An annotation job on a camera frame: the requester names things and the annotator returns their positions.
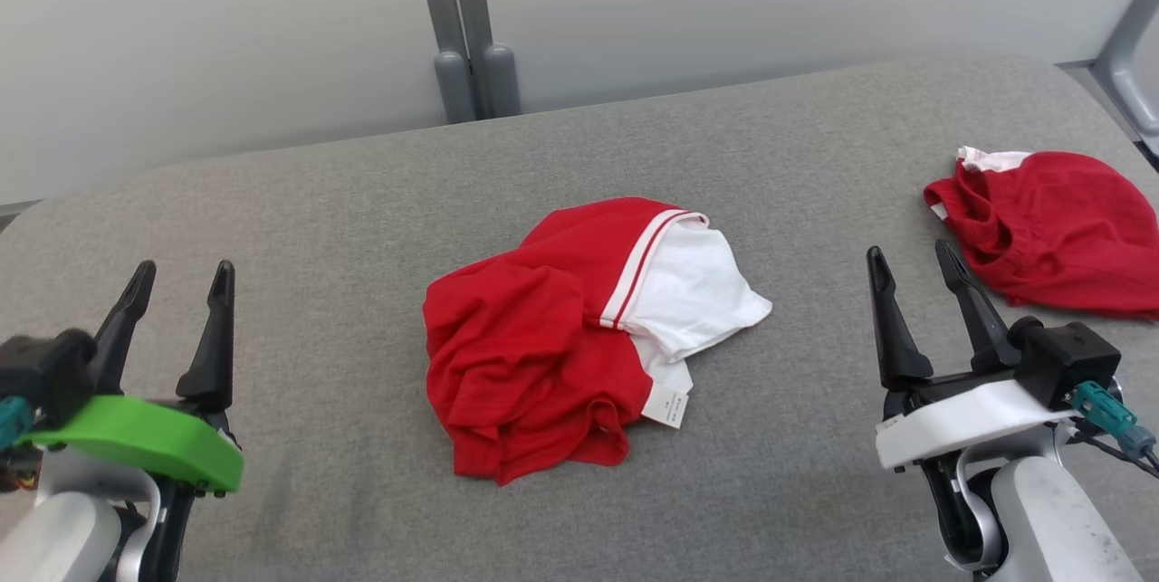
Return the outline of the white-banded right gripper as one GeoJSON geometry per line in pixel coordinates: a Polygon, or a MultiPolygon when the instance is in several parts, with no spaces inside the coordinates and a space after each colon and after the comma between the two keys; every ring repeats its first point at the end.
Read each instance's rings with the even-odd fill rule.
{"type": "Polygon", "coordinates": [[[885,470],[1079,417],[1069,405],[1052,409],[1040,402],[1015,380],[1009,368],[1020,363],[1021,351],[1009,343],[1009,327],[955,247],[938,239],[934,250],[945,288],[958,301],[974,348],[970,368],[974,373],[990,374],[932,378],[932,364],[914,345],[896,301],[896,281],[885,253],[873,245],[866,253],[867,275],[880,383],[885,390],[875,450],[885,470]]]}

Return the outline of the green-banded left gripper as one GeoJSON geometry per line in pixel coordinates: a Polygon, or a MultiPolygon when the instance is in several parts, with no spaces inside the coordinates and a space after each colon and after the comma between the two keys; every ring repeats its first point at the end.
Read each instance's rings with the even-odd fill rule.
{"type": "MultiPolygon", "coordinates": [[[[123,394],[121,376],[136,325],[148,310],[156,262],[140,262],[95,336],[90,377],[96,394],[123,394]]],[[[207,290],[207,320],[197,351],[178,379],[177,397],[201,414],[226,412],[235,395],[235,265],[223,260],[207,290]]],[[[139,397],[92,397],[66,425],[32,430],[19,444],[65,445],[99,460],[204,483],[207,492],[235,494],[243,482],[245,454],[225,432],[203,419],[139,397]]]]}

